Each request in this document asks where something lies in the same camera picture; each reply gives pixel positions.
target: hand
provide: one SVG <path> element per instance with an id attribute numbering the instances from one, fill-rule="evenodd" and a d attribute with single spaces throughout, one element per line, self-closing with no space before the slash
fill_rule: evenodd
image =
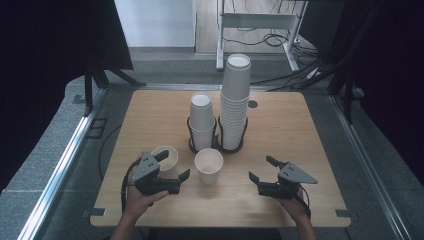
<path id="1" fill-rule="evenodd" d="M 134 182 L 131 177 L 136 171 L 137 166 L 131 170 L 130 176 L 128 177 L 127 202 L 123 213 L 123 215 L 135 221 L 137 221 L 137 219 L 145 213 L 149 206 L 151 206 L 154 202 L 169 195 L 168 191 L 159 192 L 151 196 L 141 194 L 134 186 Z"/>
<path id="2" fill-rule="evenodd" d="M 303 200 L 303 191 L 299 188 L 297 195 Z M 298 221 L 301 218 L 309 218 L 305 208 L 295 198 L 292 199 L 277 199 L 281 206 L 288 212 L 293 221 Z"/>
<path id="3" fill-rule="evenodd" d="M 297 195 L 303 200 L 302 189 L 299 188 Z M 292 199 L 277 199 L 281 206 L 289 213 L 290 217 L 296 223 L 301 240 L 316 240 L 317 236 L 312 227 L 311 220 L 306 213 L 305 208 L 295 198 Z"/>
<path id="4" fill-rule="evenodd" d="M 151 196 L 144 196 L 134 186 L 132 181 L 132 175 L 136 172 L 137 166 L 131 169 L 131 173 L 128 177 L 127 183 L 127 201 L 124 212 L 119 220 L 118 226 L 116 226 L 111 240 L 130 240 L 132 239 L 135 224 L 138 218 L 143 215 L 154 202 L 161 200 L 162 198 L 169 195 L 168 191 L 156 193 Z"/>

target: black panel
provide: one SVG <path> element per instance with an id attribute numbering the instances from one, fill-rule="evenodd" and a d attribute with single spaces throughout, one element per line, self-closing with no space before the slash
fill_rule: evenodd
<path id="1" fill-rule="evenodd" d="M 322 51 L 328 51 L 335 43 L 344 2 L 309 2 L 299 28 L 299 35 Z"/>
<path id="2" fill-rule="evenodd" d="M 424 183 L 424 11 L 421 2 L 386 1 L 354 62 L 361 104 Z"/>
<path id="3" fill-rule="evenodd" d="M 3 189 L 90 59 L 132 63 L 113 0 L 2 1 L 0 36 Z"/>

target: stack of paper cups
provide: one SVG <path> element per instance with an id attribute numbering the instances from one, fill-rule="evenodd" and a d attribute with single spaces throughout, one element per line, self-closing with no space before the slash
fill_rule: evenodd
<path id="1" fill-rule="evenodd" d="M 191 97 L 189 127 L 197 151 L 212 146 L 215 134 L 215 117 L 208 94 L 199 92 Z"/>
<path id="2" fill-rule="evenodd" d="M 221 90 L 221 127 L 223 139 L 218 143 L 226 150 L 239 147 L 242 140 L 250 96 L 250 59 L 243 54 L 228 57 Z"/>

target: desk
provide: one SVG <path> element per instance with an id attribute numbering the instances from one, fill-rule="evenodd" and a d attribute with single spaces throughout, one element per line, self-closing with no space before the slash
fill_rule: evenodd
<path id="1" fill-rule="evenodd" d="M 203 185 L 189 150 L 186 121 L 190 99 L 195 91 L 134 92 L 119 133 L 95 208 L 106 209 L 104 216 L 91 216 L 95 226 L 116 226 L 121 216 L 120 186 L 130 164 L 143 150 L 173 146 L 179 153 L 181 173 L 191 169 L 179 195 L 155 203 L 139 219 L 147 227 L 246 227 L 277 228 L 295 226 L 275 199 L 258 195 L 248 177 L 252 171 L 262 181 L 277 181 L 278 169 L 268 164 L 266 155 L 291 161 L 318 180 L 305 184 L 316 227 L 346 227 L 351 220 L 338 217 L 346 210 L 327 156 L 300 93 L 252 92 L 256 108 L 248 109 L 249 126 L 243 148 L 223 154 L 224 166 L 218 181 Z M 215 117 L 220 114 L 218 91 L 212 97 Z"/>

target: paper cup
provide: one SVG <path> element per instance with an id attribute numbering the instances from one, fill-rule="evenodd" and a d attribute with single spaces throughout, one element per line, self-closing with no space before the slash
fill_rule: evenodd
<path id="1" fill-rule="evenodd" d="M 206 93 L 195 93 L 191 97 L 190 126 L 197 131 L 206 131 L 215 124 L 212 101 Z"/>
<path id="2" fill-rule="evenodd" d="M 165 179 L 177 178 L 177 163 L 178 163 L 178 152 L 173 147 L 161 146 L 153 150 L 152 155 L 155 156 L 165 150 L 169 151 L 169 156 L 159 162 L 160 171 L 159 177 Z"/>
<path id="3" fill-rule="evenodd" d="M 250 94 L 250 58 L 244 54 L 232 54 L 222 81 L 222 95 L 234 101 L 246 99 Z"/>
<path id="4" fill-rule="evenodd" d="M 199 172 L 200 180 L 207 185 L 218 180 L 218 174 L 224 165 L 221 153 L 212 148 L 206 148 L 196 154 L 194 165 Z"/>

